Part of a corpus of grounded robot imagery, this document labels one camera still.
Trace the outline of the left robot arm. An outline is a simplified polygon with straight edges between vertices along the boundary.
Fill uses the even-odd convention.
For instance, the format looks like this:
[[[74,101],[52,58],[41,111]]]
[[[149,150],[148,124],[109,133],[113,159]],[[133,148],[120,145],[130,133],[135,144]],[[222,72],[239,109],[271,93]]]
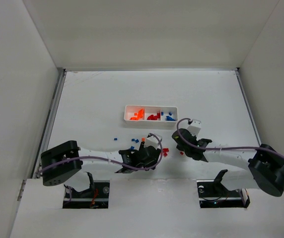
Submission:
[[[103,152],[81,149],[70,140],[41,154],[38,175],[44,186],[62,184],[77,192],[94,190],[94,177],[109,180],[112,174],[154,170],[163,157],[161,142],[153,134],[138,149]]]

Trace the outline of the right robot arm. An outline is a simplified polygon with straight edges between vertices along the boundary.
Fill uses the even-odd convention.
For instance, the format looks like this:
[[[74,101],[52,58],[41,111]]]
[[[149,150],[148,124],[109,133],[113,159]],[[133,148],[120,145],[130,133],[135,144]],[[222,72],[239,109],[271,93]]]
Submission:
[[[195,161],[221,163],[239,168],[238,171],[221,170],[214,182],[229,191],[243,188],[260,189],[280,197],[284,191],[284,158],[269,145],[262,144],[256,150],[208,150],[210,139],[197,139],[187,129],[180,128],[172,134],[176,148]]]

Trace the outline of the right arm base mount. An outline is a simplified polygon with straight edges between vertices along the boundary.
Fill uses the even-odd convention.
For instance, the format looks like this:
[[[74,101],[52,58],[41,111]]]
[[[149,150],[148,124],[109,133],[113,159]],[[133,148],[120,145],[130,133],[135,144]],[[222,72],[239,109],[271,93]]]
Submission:
[[[200,208],[248,208],[246,189],[228,190],[221,181],[228,170],[221,170],[214,179],[197,180]]]

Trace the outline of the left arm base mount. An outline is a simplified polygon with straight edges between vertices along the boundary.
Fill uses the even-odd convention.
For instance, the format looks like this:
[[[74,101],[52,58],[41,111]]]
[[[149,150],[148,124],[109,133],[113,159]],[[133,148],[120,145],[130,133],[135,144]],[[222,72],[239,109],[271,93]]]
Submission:
[[[107,209],[110,182],[93,179],[89,172],[80,172],[64,185],[64,209]]]

